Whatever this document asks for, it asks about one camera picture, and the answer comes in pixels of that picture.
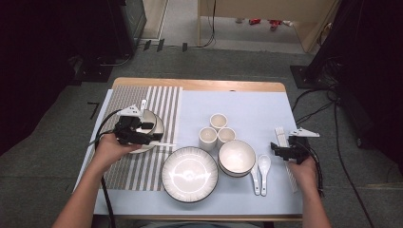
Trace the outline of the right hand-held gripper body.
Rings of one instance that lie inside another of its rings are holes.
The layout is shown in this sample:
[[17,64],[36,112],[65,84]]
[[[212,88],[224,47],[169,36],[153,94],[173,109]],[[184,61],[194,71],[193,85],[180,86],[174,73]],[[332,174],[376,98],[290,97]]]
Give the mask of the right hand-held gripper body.
[[297,143],[295,145],[289,145],[294,153],[294,159],[297,161],[297,164],[301,164],[310,155],[310,144],[308,143],[308,139],[318,138],[319,134],[301,127],[291,131],[289,133],[289,137],[290,136],[297,137]]

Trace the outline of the white bowl with dark rim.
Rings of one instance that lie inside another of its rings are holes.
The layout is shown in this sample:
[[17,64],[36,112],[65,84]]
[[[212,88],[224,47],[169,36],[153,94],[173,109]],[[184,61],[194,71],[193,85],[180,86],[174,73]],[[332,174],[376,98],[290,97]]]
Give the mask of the white bowl with dark rim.
[[247,170],[247,171],[245,171],[245,172],[234,173],[234,172],[232,172],[232,171],[230,171],[230,170],[227,170],[224,166],[221,166],[221,164],[219,165],[219,167],[220,167],[220,169],[222,170],[222,172],[223,172],[224,174],[226,174],[226,175],[229,176],[229,177],[233,177],[233,178],[242,178],[242,177],[245,177],[245,176],[249,175],[249,174],[251,173],[251,170],[252,170],[252,168],[251,168],[251,169],[249,169],[249,170]]
[[234,173],[251,169],[256,162],[254,149],[246,142],[226,142],[219,151],[219,164]]
[[142,132],[144,134],[151,134],[154,132],[155,128],[156,128],[156,115],[149,111],[149,110],[145,110],[143,113],[143,116],[141,117],[141,123],[154,123],[154,128],[153,129],[141,129],[140,127],[138,128],[139,132]]

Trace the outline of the brown white striped placemat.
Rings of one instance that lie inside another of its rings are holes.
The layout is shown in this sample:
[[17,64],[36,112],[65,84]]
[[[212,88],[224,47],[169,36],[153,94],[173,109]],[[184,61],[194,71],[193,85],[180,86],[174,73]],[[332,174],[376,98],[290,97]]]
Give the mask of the brown white striped placemat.
[[[90,140],[95,139],[101,122],[108,114],[131,105],[140,108],[142,100],[147,100],[144,108],[162,120],[164,130],[161,142],[175,143],[181,98],[182,88],[178,86],[118,85],[107,92]],[[105,173],[106,187],[116,190],[161,191],[163,163],[174,150],[175,147],[144,146],[140,152],[125,155]]]

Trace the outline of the row of white chopsticks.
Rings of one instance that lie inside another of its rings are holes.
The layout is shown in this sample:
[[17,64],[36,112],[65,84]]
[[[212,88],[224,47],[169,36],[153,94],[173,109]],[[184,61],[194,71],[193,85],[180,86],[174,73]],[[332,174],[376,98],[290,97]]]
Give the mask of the row of white chopsticks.
[[[281,147],[287,147],[288,146],[288,142],[287,142],[287,138],[284,132],[283,127],[276,127],[275,128],[275,133],[278,139],[278,143]],[[291,189],[293,193],[296,193],[298,191],[298,187],[297,187],[297,181],[295,179],[295,177],[293,176],[291,170],[288,167],[288,163],[285,163],[285,168],[286,168],[286,172],[289,178],[289,182],[291,185]]]

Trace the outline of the black stand base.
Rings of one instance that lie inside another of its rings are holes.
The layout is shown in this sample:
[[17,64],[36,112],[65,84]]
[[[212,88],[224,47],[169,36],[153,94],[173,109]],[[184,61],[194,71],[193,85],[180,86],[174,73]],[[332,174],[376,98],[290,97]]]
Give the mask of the black stand base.
[[95,59],[86,59],[82,56],[74,56],[69,60],[75,75],[70,83],[79,86],[86,83],[106,83],[109,79],[113,66],[102,64]]
[[325,89],[321,70],[315,66],[290,66],[295,84],[301,89]]

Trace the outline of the person's clothing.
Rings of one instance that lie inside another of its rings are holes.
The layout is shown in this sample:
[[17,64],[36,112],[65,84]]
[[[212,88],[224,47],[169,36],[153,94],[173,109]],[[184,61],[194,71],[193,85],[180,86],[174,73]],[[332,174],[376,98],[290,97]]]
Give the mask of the person's clothing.
[[136,228],[264,228],[262,224],[251,222],[224,221],[150,221]]

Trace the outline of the white ceramic cup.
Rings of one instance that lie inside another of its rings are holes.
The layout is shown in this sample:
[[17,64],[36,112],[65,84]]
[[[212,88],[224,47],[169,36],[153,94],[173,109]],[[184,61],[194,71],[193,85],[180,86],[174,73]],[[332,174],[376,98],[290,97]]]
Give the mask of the white ceramic cup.
[[225,143],[233,141],[236,139],[236,132],[230,127],[224,127],[218,132],[217,146],[221,147]]
[[212,151],[217,143],[217,131],[213,127],[204,127],[199,132],[199,147],[205,151]]
[[221,113],[215,113],[210,117],[210,126],[217,131],[227,126],[227,117]]

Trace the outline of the black curtain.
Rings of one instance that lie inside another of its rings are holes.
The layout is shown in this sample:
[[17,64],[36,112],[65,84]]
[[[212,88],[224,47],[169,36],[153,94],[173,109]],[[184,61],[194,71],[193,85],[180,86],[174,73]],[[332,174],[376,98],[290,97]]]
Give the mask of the black curtain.
[[309,65],[327,72],[358,138],[403,174],[403,0],[341,0],[329,36]]
[[73,80],[99,63],[113,0],[0,0],[0,156],[28,137]]

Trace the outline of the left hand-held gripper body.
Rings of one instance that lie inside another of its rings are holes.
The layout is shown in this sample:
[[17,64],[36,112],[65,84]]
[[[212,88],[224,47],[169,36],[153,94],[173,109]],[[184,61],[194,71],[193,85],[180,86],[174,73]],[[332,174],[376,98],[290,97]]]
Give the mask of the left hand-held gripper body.
[[117,112],[119,121],[115,124],[113,133],[120,144],[150,144],[150,134],[138,131],[143,114],[136,105],[131,105]]

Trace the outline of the white plate with dark rim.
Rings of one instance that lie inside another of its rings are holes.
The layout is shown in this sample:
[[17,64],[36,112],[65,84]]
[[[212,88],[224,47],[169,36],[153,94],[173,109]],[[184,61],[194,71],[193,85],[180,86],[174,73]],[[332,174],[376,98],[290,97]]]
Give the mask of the white plate with dark rim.
[[[157,120],[157,122],[156,122],[156,128],[154,130],[154,133],[164,133],[163,121],[161,120],[161,118],[159,116],[156,116],[156,120]],[[132,154],[139,154],[139,153],[147,152],[147,151],[150,151],[151,149],[153,149],[154,147],[156,147],[156,145],[144,144],[140,149],[132,151]]]
[[163,188],[180,202],[197,202],[215,189],[219,170],[213,157],[197,147],[184,147],[173,152],[164,162],[161,173]]

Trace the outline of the black equipment case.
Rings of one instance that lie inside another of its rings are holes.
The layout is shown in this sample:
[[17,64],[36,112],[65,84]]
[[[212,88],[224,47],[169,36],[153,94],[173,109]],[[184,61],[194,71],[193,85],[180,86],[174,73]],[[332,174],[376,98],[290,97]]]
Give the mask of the black equipment case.
[[130,58],[146,24],[143,0],[108,0],[119,55]]

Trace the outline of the person's left hand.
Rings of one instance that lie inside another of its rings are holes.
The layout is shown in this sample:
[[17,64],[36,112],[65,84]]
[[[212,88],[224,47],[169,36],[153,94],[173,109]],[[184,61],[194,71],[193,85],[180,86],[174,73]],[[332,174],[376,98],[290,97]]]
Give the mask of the person's left hand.
[[141,147],[140,144],[120,144],[114,134],[105,134],[99,141],[88,170],[92,175],[102,176],[114,162]]

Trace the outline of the pale blue table sheet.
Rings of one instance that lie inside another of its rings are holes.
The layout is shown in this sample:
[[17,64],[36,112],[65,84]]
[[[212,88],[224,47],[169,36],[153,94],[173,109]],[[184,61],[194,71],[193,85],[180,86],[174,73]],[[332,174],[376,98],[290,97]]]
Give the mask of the pale blue table sheet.
[[[100,129],[114,126],[118,120],[114,112],[101,122]],[[224,114],[238,139],[248,143],[258,155],[271,157],[265,197],[255,195],[251,176],[232,178],[220,173],[214,191],[197,202],[177,201],[164,188],[161,191],[108,189],[97,196],[96,214],[113,213],[137,219],[179,217],[249,220],[300,217],[301,194],[299,191],[292,192],[284,161],[274,156],[270,149],[270,143],[277,138],[276,127],[282,126],[287,132],[296,127],[286,94],[183,89],[178,136],[176,146],[173,146],[175,150],[197,145],[199,131],[209,124],[211,115],[215,113]]]

